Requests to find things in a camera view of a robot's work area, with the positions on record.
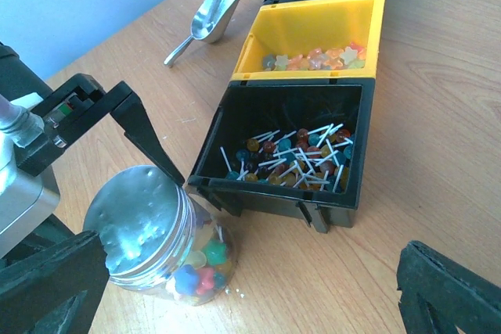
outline silver metal part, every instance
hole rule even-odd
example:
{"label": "silver metal part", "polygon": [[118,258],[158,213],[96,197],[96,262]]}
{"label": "silver metal part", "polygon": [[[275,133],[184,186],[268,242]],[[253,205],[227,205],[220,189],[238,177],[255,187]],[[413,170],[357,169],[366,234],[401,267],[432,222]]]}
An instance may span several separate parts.
{"label": "silver metal part", "polygon": [[193,39],[213,43],[221,38],[239,1],[204,0],[204,3],[193,17],[191,35],[166,58],[164,64],[171,67]]}
{"label": "silver metal part", "polygon": [[52,168],[36,178],[18,170],[13,143],[0,132],[0,257],[39,226],[58,203]]}
{"label": "silver metal part", "polygon": [[112,280],[169,245],[180,215],[179,190],[155,166],[131,167],[99,190],[85,215],[84,230],[99,233]]}

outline jar lid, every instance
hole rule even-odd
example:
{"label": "jar lid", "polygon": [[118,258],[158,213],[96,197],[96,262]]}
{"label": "jar lid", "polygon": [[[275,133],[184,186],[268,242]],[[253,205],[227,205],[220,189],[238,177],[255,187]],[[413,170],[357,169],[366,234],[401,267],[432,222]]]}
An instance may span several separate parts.
{"label": "jar lid", "polygon": [[179,216],[178,186],[155,166],[135,166],[111,178],[85,215],[84,230],[99,233],[110,275],[154,257]]}

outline table surface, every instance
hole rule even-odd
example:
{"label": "table surface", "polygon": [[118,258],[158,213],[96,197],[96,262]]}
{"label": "table surface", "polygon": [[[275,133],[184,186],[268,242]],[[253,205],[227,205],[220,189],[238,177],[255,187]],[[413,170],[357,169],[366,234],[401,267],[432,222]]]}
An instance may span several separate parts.
{"label": "table surface", "polygon": [[[165,0],[52,77],[125,80],[188,176],[262,0],[241,0],[224,39],[165,56],[203,0]],[[395,271],[411,239],[501,284],[499,0],[386,0],[362,193],[354,228],[222,214],[240,240],[229,287],[180,307],[108,285],[95,333],[404,332]],[[108,117],[55,164],[56,214],[79,232],[99,188],[149,161]]]}

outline white stick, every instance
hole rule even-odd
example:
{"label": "white stick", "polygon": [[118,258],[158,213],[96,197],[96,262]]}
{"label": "white stick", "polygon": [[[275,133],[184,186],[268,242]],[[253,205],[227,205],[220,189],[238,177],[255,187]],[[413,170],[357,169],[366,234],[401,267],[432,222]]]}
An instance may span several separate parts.
{"label": "white stick", "polygon": [[242,180],[245,175],[249,173],[249,170],[245,170],[238,178],[237,180]]}
{"label": "white stick", "polygon": [[293,165],[289,170],[284,171],[283,174],[279,176],[279,178],[283,178],[285,175],[289,174],[291,171],[294,171],[294,169],[297,168],[297,161],[294,162],[296,162],[296,164]]}
{"label": "white stick", "polygon": [[283,162],[285,162],[285,161],[286,161],[286,159],[285,159],[285,158],[283,158],[283,159],[281,159],[281,160],[278,160],[278,162],[276,162],[276,163],[272,164],[270,167],[268,167],[268,169],[269,169],[269,170],[271,170],[272,168],[277,167],[279,164],[282,164],[282,163],[283,163]]}
{"label": "white stick", "polygon": [[282,156],[283,154],[291,153],[291,152],[294,152],[296,150],[297,150],[297,148],[289,149],[289,150],[286,150],[285,152],[275,153],[275,154],[273,154],[273,156]]}
{"label": "white stick", "polygon": [[320,154],[320,151],[318,151],[318,152],[307,152],[307,153],[305,153],[305,152],[303,152],[303,153],[295,153],[296,156],[316,156],[318,154]]}
{"label": "white stick", "polygon": [[332,154],[329,154],[328,156],[326,156],[325,158],[319,160],[317,163],[315,163],[315,167],[318,167],[320,166],[322,163],[324,163],[326,160],[329,160],[330,158],[332,158],[332,156],[334,155],[334,153]]}
{"label": "white stick", "polygon": [[[326,173],[323,175],[323,180],[327,180],[327,176],[329,176],[329,171],[326,171]],[[325,186],[325,184],[322,184],[322,186],[320,187],[321,191],[323,190],[324,186]]]}
{"label": "white stick", "polygon": [[334,148],[340,148],[341,146],[345,146],[345,145],[348,145],[350,142],[342,142],[341,144],[336,144],[334,145]]}
{"label": "white stick", "polygon": [[341,164],[341,166],[339,167],[339,171],[337,172],[337,176],[336,176],[336,182],[334,183],[334,188],[332,190],[332,192],[336,192],[336,188],[337,188],[337,185],[339,184],[339,181],[341,179],[341,174],[343,173],[343,169],[344,169],[344,165]]}
{"label": "white stick", "polygon": [[322,142],[323,140],[326,139],[326,137],[329,135],[329,132],[330,132],[330,129],[334,126],[334,124],[330,124],[330,126],[327,128],[327,131],[322,135],[320,136],[320,140],[319,140],[319,143],[316,144],[316,147],[319,148],[321,145],[322,145]]}
{"label": "white stick", "polygon": [[274,131],[274,132],[269,132],[269,133],[268,133],[268,135],[261,137],[261,141],[264,141],[264,140],[266,140],[267,138],[271,138],[271,139],[273,139],[273,136],[274,136],[274,135],[276,135],[276,134],[277,134],[277,133],[279,133],[279,132],[280,132],[280,129],[278,129],[278,130],[276,130],[276,131]]}
{"label": "white stick", "polygon": [[279,143],[280,141],[284,140],[285,138],[289,138],[290,136],[292,136],[295,133],[296,133],[296,131],[291,132],[288,135],[283,135],[281,138],[279,138],[278,140],[276,140],[275,143]]}
{"label": "white stick", "polygon": [[265,137],[265,136],[268,137],[268,136],[270,136],[271,133],[272,133],[271,131],[268,131],[266,133],[263,133],[262,135],[257,135],[257,136],[251,137],[251,138],[255,138],[257,140],[258,138],[261,138],[261,137]]}
{"label": "white stick", "polygon": [[261,162],[258,166],[259,167],[268,166],[269,164],[273,164],[273,163],[275,163],[278,160],[267,160],[266,162]]}
{"label": "white stick", "polygon": [[321,185],[329,184],[329,182],[327,180],[308,181],[308,183],[310,183],[310,184],[321,184]]}
{"label": "white stick", "polygon": [[298,185],[300,185],[300,184],[303,182],[303,180],[305,180],[305,179],[306,179],[306,175],[303,175],[303,177],[302,177],[301,179],[299,179],[299,180],[296,182],[296,184],[294,184],[294,185],[292,186],[292,188],[296,188],[296,187],[297,187]]}
{"label": "white stick", "polygon": [[334,154],[332,155],[332,157],[334,159],[334,163],[336,164],[337,167],[339,167],[339,160],[337,160],[337,158],[336,158],[336,154],[338,154],[338,153],[341,153],[341,152],[339,150],[336,150],[334,152]]}
{"label": "white stick", "polygon": [[225,150],[223,149],[223,147],[222,147],[222,146],[221,146],[219,149],[221,150],[222,157],[225,159],[225,162],[226,162],[226,166],[227,166],[227,168],[228,168],[228,171],[229,171],[229,172],[232,172],[232,168],[231,168],[231,166],[229,165],[228,158],[226,157]]}
{"label": "white stick", "polygon": [[332,149],[332,144],[330,143],[329,139],[326,140],[327,146],[329,146],[329,150],[331,153],[334,153],[334,149]]}
{"label": "white stick", "polygon": [[[303,173],[303,170],[301,168],[298,168],[298,170],[299,170],[299,174],[301,175],[301,181],[305,180],[306,179],[306,175]],[[310,184],[306,180],[305,180],[305,183],[306,183],[306,185],[308,187],[310,186]]]}
{"label": "white stick", "polygon": [[[273,135],[270,135],[268,138],[265,139],[266,141],[272,141],[273,140]],[[264,146],[262,146],[260,149],[259,149],[259,154],[263,153],[263,149]]]}
{"label": "white stick", "polygon": [[308,160],[308,158],[306,157],[306,154],[305,152],[303,152],[303,149],[299,148],[299,152],[303,155],[303,158],[305,158],[305,162],[306,164],[308,165],[308,167],[310,167],[310,171],[311,170],[315,170],[312,166],[312,164],[310,163],[310,161]]}
{"label": "white stick", "polygon": [[316,128],[313,131],[308,132],[308,134],[311,135],[312,133],[317,133],[317,132],[323,131],[324,129],[327,129],[328,127],[330,127],[330,125],[326,125],[325,127]]}
{"label": "white stick", "polygon": [[336,127],[332,128],[332,129],[330,130],[330,132],[329,132],[329,136],[332,136],[334,133],[336,133],[336,132],[337,132],[337,130],[338,130],[339,128],[341,128],[342,126],[344,126],[344,124],[342,124],[342,123],[341,123],[341,124],[337,125]]}

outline plastic jar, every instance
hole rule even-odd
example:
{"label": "plastic jar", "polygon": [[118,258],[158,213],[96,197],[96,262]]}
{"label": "plastic jar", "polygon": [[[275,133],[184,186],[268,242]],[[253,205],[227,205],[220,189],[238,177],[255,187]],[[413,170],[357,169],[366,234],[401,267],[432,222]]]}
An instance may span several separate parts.
{"label": "plastic jar", "polygon": [[230,232],[154,166],[111,178],[84,230],[99,233],[112,283],[189,305],[223,290],[236,263]]}

